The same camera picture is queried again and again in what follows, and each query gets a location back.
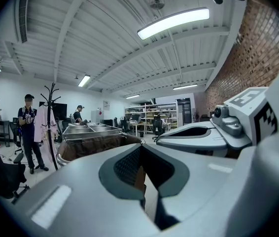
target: brick wall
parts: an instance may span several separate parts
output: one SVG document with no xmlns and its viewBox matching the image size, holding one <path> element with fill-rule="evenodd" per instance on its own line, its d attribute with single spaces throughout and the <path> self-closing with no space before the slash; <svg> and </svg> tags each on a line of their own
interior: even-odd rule
<svg viewBox="0 0 279 237">
<path fill-rule="evenodd" d="M 248 87 L 269 86 L 279 73 L 279 13 L 248 0 L 239 33 L 203 100 L 195 102 L 200 116 Z"/>
</svg>

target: jeans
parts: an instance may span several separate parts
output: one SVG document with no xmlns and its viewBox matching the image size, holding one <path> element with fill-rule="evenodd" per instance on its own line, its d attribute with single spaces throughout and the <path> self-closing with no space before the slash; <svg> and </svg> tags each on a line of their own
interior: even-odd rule
<svg viewBox="0 0 279 237">
<path fill-rule="evenodd" d="M 34 142 L 34 140 L 29 140 L 29 139 L 24 139 L 23 138 L 23 147 L 25 150 L 25 155 L 27 157 L 28 160 L 28 164 L 29 164 L 29 168 L 34 168 L 35 164 L 33 163 L 33 159 L 32 159 L 32 149 L 33 152 L 36 156 L 37 162 L 39 164 L 40 167 L 44 167 L 44 162 L 42 159 L 42 155 L 41 155 L 41 151 L 40 151 L 40 147 L 39 147 L 39 143 L 38 142 Z"/>
</svg>

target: metal tray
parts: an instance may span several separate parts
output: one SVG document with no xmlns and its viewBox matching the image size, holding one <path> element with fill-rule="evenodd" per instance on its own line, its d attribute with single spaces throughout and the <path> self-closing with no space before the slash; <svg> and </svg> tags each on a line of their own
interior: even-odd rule
<svg viewBox="0 0 279 237">
<path fill-rule="evenodd" d="M 111 134 L 121 133 L 122 129 L 105 125 L 105 124 L 94 124 L 93 125 L 82 125 L 82 126 L 68 126 L 63 132 L 64 140 L 80 140 L 83 138 L 96 137 L 96 136 L 107 136 Z"/>
</svg>

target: computer monitor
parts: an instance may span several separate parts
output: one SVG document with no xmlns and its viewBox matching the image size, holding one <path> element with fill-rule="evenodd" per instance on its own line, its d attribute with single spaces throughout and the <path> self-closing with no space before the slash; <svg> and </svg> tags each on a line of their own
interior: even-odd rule
<svg viewBox="0 0 279 237">
<path fill-rule="evenodd" d="M 129 121 L 131 118 L 131 114 L 125 114 L 126 120 Z"/>
<path fill-rule="evenodd" d="M 59 118 L 60 120 L 66 120 L 67 117 L 67 104 L 53 103 L 52 104 L 54 118 Z"/>
<path fill-rule="evenodd" d="M 132 114 L 132 120 L 140 121 L 140 115 L 139 114 Z"/>
</svg>

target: ceiling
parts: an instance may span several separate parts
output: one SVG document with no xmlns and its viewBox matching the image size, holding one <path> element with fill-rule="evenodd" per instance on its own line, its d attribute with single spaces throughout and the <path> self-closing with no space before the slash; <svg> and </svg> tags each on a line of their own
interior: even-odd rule
<svg viewBox="0 0 279 237">
<path fill-rule="evenodd" d="M 4 72 L 78 85 L 120 96 L 163 95 L 197 83 L 205 90 L 237 36 L 245 2 L 165 0 L 159 11 L 149 0 L 28 0 L 27 42 L 0 32 Z M 137 30 L 162 17 L 207 7 L 208 20 L 187 23 L 141 40 Z"/>
</svg>

